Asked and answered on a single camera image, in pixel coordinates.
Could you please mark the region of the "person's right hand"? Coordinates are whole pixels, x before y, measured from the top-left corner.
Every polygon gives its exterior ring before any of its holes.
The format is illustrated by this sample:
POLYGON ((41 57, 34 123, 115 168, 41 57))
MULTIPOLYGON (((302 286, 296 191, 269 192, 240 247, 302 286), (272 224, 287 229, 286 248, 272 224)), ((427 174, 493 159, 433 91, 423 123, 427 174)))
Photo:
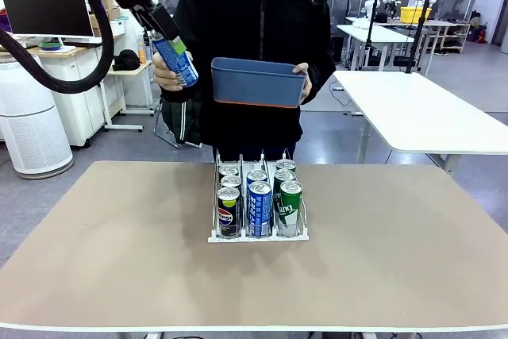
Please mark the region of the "person's right hand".
POLYGON ((168 68, 158 52, 152 58, 152 66, 154 80, 163 90, 170 92, 195 91, 195 86, 182 87, 179 84, 177 74, 168 68))

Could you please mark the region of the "person's left hand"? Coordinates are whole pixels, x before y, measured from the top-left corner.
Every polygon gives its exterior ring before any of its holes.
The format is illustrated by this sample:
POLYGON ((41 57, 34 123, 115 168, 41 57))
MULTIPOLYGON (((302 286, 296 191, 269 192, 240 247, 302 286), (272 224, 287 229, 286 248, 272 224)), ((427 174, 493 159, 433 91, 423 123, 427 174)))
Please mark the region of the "person's left hand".
POLYGON ((304 103, 306 98, 310 95, 310 91, 311 91, 312 86, 313 86, 312 83, 311 83, 311 80, 310 80, 310 76, 309 76, 308 70, 309 70, 309 64, 308 63, 301 63, 301 64, 296 65, 293 68, 293 72, 295 74, 304 75, 306 77, 305 78, 304 87, 302 89, 302 93, 301 93, 301 96, 300 96, 299 104, 303 104, 304 103))

